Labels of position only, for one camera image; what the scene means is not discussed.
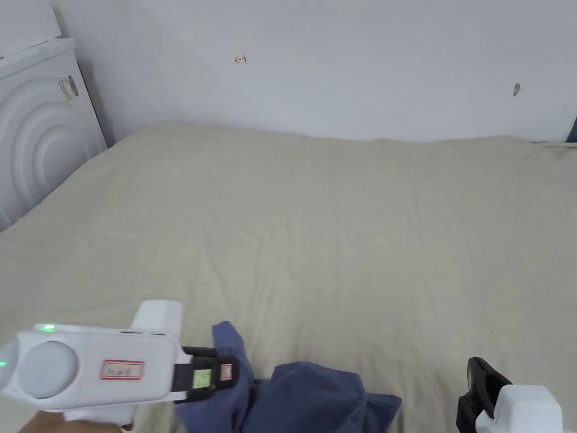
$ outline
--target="white handheld controller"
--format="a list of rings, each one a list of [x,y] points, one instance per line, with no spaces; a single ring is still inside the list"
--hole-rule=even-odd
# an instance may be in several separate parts
[[[127,425],[137,404],[185,400],[172,392],[182,305],[145,301],[130,329],[37,324],[0,350],[0,389],[66,420]]]

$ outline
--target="wrinkled fabric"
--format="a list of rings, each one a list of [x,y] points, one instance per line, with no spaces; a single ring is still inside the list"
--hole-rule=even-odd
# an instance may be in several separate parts
[[[401,399],[367,394],[358,374],[297,362],[255,380],[242,337],[229,322],[212,328],[214,347],[241,363],[237,385],[208,400],[177,406],[189,433],[385,432]]]

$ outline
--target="wall mark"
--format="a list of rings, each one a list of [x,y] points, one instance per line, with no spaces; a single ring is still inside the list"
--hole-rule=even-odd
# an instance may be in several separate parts
[[[525,89],[521,89],[521,83],[516,83],[515,87],[513,87],[513,96],[517,96],[521,90]]]
[[[234,62],[235,62],[235,63],[240,63],[241,60],[244,60],[244,61],[245,61],[245,65],[246,65],[246,54],[245,54],[245,53],[242,53],[242,55],[244,55],[244,57],[241,57],[241,58],[235,57],[235,58],[234,58]]]

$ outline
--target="black clamp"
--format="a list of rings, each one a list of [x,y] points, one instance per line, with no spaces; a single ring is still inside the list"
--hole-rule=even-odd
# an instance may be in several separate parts
[[[175,404],[206,400],[217,391],[234,387],[240,375],[240,363],[232,355],[219,355],[215,349],[183,347],[192,355],[189,364],[174,366],[172,392],[186,391],[186,399]]]
[[[495,405],[499,391],[512,382],[491,367],[487,361],[477,356],[467,363],[469,391],[459,397],[457,407],[457,429],[460,433],[476,433],[475,421],[483,412],[494,419]]]

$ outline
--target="beige bed sheet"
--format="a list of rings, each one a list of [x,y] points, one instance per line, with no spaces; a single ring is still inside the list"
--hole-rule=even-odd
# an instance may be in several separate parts
[[[411,144],[187,124],[97,156],[0,234],[0,340],[36,322],[228,319],[258,376],[308,360],[397,394],[393,432],[445,432],[470,356],[547,386],[577,427],[577,151],[510,137]],[[0,400],[2,431],[32,411]],[[139,432],[178,428],[170,405]]]

